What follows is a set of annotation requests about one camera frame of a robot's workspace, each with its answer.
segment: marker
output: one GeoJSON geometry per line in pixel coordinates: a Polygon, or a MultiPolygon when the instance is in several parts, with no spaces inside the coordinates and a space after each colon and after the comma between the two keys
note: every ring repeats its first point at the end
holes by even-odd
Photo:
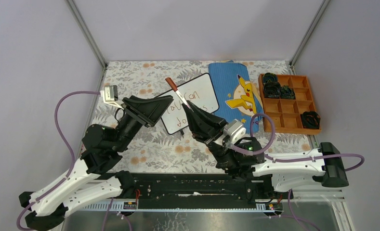
{"type": "Polygon", "coordinates": [[[170,85],[171,89],[173,89],[173,91],[176,93],[181,102],[183,102],[188,108],[191,109],[190,105],[188,105],[187,103],[187,100],[185,100],[184,96],[181,95],[181,93],[178,91],[177,85],[173,82],[173,80],[170,77],[168,77],[166,78],[166,81],[170,85]]]}

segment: metal floor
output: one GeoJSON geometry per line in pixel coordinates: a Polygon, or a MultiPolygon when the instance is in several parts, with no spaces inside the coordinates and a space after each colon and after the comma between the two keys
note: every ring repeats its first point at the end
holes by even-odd
{"type": "MultiPolygon", "coordinates": [[[[290,215],[284,202],[284,215],[290,215]]],[[[295,214],[316,224],[322,231],[339,230],[332,207],[327,202],[292,203],[295,214]]],[[[79,211],[66,219],[63,231],[100,231],[104,212],[79,211]]],[[[175,213],[137,212],[129,216],[134,231],[301,231],[290,218],[268,219],[262,213],[175,213]]],[[[106,231],[128,231],[126,220],[109,213],[106,231]]]]}

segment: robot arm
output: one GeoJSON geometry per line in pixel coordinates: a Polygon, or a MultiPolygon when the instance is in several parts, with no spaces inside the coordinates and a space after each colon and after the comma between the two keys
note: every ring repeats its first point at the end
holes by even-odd
{"type": "Polygon", "coordinates": [[[194,139],[204,143],[217,160],[220,168],[235,180],[248,180],[252,177],[271,176],[275,192],[287,192],[289,189],[307,184],[319,184],[324,187],[345,187],[348,180],[341,157],[317,159],[315,157],[339,154],[331,143],[321,143],[320,148],[301,153],[271,154],[272,159],[258,154],[255,156],[238,153],[230,147],[235,145],[245,150],[260,150],[260,143],[254,137],[244,137],[245,128],[237,120],[227,123],[188,102],[183,104],[189,128],[194,139]],[[307,161],[295,161],[305,157],[307,161]]]}
{"type": "Polygon", "coordinates": [[[122,107],[125,114],[116,128],[98,124],[89,126],[82,139],[86,151],[76,160],[70,175],[67,177],[67,171],[45,188],[37,192],[23,192],[19,196],[24,208],[34,203],[29,209],[31,213],[26,216],[27,226],[46,231],[86,205],[109,197],[130,196],[134,190],[134,180],[127,171],[121,171],[101,184],[78,189],[113,168],[122,159],[118,152],[127,149],[143,125],[154,126],[172,101],[171,96],[146,100],[134,96],[124,98],[122,107]],[[52,189],[62,180],[62,184],[52,189]],[[48,190],[51,191],[48,195],[37,199],[48,190]]]}

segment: red wire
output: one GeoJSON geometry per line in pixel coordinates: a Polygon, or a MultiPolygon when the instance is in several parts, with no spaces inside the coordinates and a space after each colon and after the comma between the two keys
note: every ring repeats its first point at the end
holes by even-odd
{"type": "Polygon", "coordinates": [[[140,196],[140,190],[136,189],[136,208],[137,208],[137,200],[139,199],[140,196]]]}
{"type": "Polygon", "coordinates": [[[280,197],[278,199],[278,204],[282,201],[282,197],[283,197],[283,194],[280,195],[280,197]]]}

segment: table surface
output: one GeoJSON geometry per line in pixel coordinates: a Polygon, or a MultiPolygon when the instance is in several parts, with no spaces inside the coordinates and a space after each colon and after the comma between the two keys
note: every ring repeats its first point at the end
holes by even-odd
{"type": "MultiPolygon", "coordinates": [[[[179,85],[208,72],[208,64],[215,61],[154,61],[154,62],[110,62],[104,85],[117,85],[119,99],[131,95],[140,98],[154,98],[170,89],[164,80],[171,77],[179,85]]],[[[258,84],[260,73],[287,74],[285,61],[236,61],[247,66],[249,78],[258,84]]],[[[93,113],[92,124],[115,127],[113,115],[116,108],[103,103],[99,98],[93,113]]],[[[184,135],[179,132],[169,135],[159,121],[152,128],[143,127],[122,153],[122,160],[110,172],[128,170],[150,173],[223,173],[216,169],[216,161],[206,146],[191,137],[188,128],[184,135]]],[[[262,146],[268,143],[270,133],[263,131],[262,122],[255,137],[262,146]]],[[[310,149],[306,135],[276,133],[269,153],[290,153],[310,149]]]]}

